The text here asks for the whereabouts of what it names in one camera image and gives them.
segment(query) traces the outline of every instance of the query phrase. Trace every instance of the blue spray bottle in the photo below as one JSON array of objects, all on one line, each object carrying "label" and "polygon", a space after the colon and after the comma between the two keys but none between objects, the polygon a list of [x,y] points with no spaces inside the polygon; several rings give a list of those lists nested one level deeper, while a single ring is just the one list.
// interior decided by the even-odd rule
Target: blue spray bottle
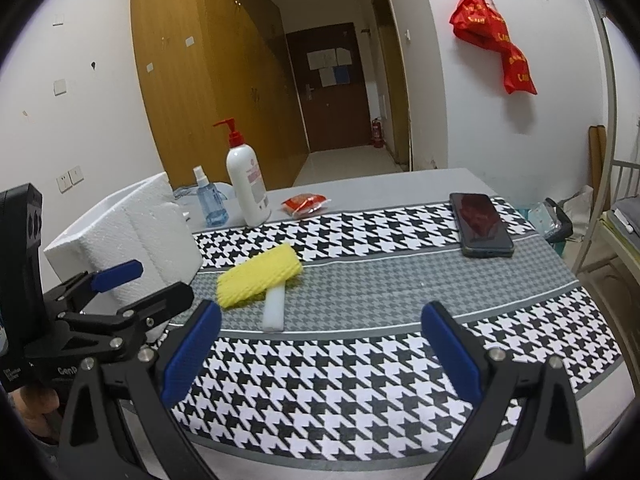
[{"label": "blue spray bottle", "polygon": [[229,213],[226,212],[225,205],[222,203],[220,192],[216,189],[215,184],[209,182],[202,166],[193,168],[193,173],[198,183],[198,199],[207,221],[207,227],[223,226],[229,220]]}]

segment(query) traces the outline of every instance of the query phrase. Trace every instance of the white lotion bottle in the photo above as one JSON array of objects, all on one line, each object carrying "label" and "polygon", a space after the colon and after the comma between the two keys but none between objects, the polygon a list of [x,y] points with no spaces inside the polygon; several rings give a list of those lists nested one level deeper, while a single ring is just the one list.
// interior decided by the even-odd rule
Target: white lotion bottle
[{"label": "white lotion bottle", "polygon": [[231,130],[226,170],[236,192],[242,216],[249,227],[258,227],[271,215],[258,158],[255,156],[254,149],[244,142],[244,137],[236,130],[235,119],[220,121],[214,126],[220,126],[220,124],[226,124]]}]

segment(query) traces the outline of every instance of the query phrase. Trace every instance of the hallway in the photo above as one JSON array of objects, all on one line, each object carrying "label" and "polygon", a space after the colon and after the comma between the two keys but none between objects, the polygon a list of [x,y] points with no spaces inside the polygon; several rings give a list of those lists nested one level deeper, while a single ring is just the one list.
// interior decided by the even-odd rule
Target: hallway
[{"label": "hallway", "polygon": [[311,153],[294,186],[401,172],[402,168],[394,162],[387,150],[358,146]]}]

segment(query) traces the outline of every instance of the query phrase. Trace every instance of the red pump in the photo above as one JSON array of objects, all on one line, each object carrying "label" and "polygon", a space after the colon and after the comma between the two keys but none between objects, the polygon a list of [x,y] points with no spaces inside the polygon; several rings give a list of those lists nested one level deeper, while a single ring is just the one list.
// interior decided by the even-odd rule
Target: red pump
[{"label": "red pump", "polygon": [[245,144],[244,137],[242,134],[236,130],[236,120],[234,118],[225,119],[224,121],[220,121],[219,123],[214,124],[214,126],[220,126],[221,124],[226,124],[229,127],[229,147],[237,148],[238,146],[242,146]]}]

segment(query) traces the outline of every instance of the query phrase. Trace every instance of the phone screen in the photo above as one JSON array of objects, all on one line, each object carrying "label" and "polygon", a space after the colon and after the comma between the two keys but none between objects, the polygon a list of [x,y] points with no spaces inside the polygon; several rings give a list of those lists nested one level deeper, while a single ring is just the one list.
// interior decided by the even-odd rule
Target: phone screen
[{"label": "phone screen", "polygon": [[450,200],[464,248],[487,256],[513,254],[513,241],[487,195],[454,193]]}]

